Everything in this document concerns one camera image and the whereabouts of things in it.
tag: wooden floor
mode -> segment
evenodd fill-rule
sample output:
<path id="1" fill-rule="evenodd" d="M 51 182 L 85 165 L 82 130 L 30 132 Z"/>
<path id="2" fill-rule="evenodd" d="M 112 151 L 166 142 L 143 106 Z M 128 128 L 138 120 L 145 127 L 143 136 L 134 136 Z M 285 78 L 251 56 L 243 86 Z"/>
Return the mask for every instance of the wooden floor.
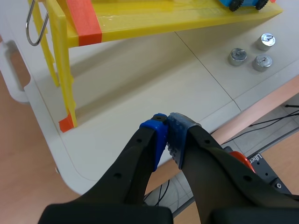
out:
<path id="1" fill-rule="evenodd" d="M 23 86 L 29 74 L 19 53 L 12 62 Z M 35 224 L 50 203 L 70 201 L 72 192 L 55 172 L 47 143 L 29 105 L 15 102 L 0 75 L 0 223 Z M 293 194 L 299 195 L 299 133 L 278 143 L 263 156 Z M 190 206 L 176 224 L 198 224 Z"/>
<path id="2" fill-rule="evenodd" d="M 12 55 L 23 85 L 29 74 L 20 54 Z M 55 163 L 29 105 L 14 101 L 0 74 L 0 223 L 36 224 L 50 203 L 78 195 L 55 172 Z"/>

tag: white table surface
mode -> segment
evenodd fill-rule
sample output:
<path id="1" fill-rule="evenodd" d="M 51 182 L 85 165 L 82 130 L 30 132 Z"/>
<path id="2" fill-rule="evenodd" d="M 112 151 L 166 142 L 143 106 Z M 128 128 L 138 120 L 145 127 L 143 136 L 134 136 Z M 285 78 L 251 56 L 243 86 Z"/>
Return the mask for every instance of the white table surface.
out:
<path id="1" fill-rule="evenodd" d="M 293 16 L 298 14 L 286 3 L 280 5 Z M 284 49 L 288 41 L 283 40 L 288 36 L 280 35 L 281 30 L 293 34 L 292 41 L 298 37 L 291 27 L 282 26 L 290 19 L 286 12 L 257 27 L 256 22 L 231 24 L 73 48 L 70 58 L 79 127 L 61 133 L 58 121 L 66 113 L 60 88 L 51 80 L 41 47 L 29 45 L 25 36 L 27 1 L 3 4 L 12 39 L 31 75 L 25 92 L 62 178 L 80 194 L 96 183 L 140 123 L 153 114 L 180 112 L 212 131 L 240 112 L 232 99 L 243 110 L 297 75 L 298 46 L 294 43 Z M 31 28 L 34 38 L 36 32 Z M 259 52 L 250 44 L 272 30 L 278 37 L 277 45 L 268 52 L 274 58 L 273 67 L 257 73 L 249 63 Z M 218 32 L 224 38 L 214 45 Z M 204 35 L 205 44 L 201 44 L 198 40 Z M 248 48 L 249 54 L 246 65 L 238 68 L 227 63 L 235 47 Z M 262 91 L 255 94 L 255 88 Z M 249 103 L 242 97 L 249 98 Z M 160 164 L 169 159 L 165 151 Z"/>

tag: black device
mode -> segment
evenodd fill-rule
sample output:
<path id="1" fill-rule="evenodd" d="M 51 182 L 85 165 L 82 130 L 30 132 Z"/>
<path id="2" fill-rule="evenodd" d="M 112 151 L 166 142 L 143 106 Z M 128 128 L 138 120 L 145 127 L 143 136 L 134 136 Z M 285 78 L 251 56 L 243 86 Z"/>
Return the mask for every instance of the black device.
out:
<path id="1" fill-rule="evenodd" d="M 142 123 L 88 192 L 49 205 L 39 224 L 172 224 L 170 209 L 142 204 L 166 143 L 189 182 L 202 224 L 299 223 L 299 202 L 225 152 L 199 124 L 171 113 Z"/>

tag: screw hole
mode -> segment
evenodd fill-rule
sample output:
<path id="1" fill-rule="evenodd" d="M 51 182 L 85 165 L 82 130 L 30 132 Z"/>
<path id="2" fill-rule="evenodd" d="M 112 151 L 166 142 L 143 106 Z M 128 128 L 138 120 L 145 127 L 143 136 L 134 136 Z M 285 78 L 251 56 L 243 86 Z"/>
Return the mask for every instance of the screw hole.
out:
<path id="1" fill-rule="evenodd" d="M 113 175 L 116 179 L 121 179 L 121 174 L 120 173 L 116 173 Z"/>
<path id="2" fill-rule="evenodd" d="M 243 179 L 248 182 L 252 181 L 252 178 L 250 176 L 243 176 Z"/>

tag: blue toy car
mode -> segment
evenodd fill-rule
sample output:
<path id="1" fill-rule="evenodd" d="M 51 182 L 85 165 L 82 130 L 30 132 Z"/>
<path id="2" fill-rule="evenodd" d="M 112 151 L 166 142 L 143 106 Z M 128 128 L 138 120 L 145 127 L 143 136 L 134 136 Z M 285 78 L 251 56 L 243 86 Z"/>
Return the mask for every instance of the blue toy car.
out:
<path id="1" fill-rule="evenodd" d="M 255 6 L 257 10 L 261 10 L 268 0 L 220 0 L 220 2 L 234 12 L 240 6 Z"/>

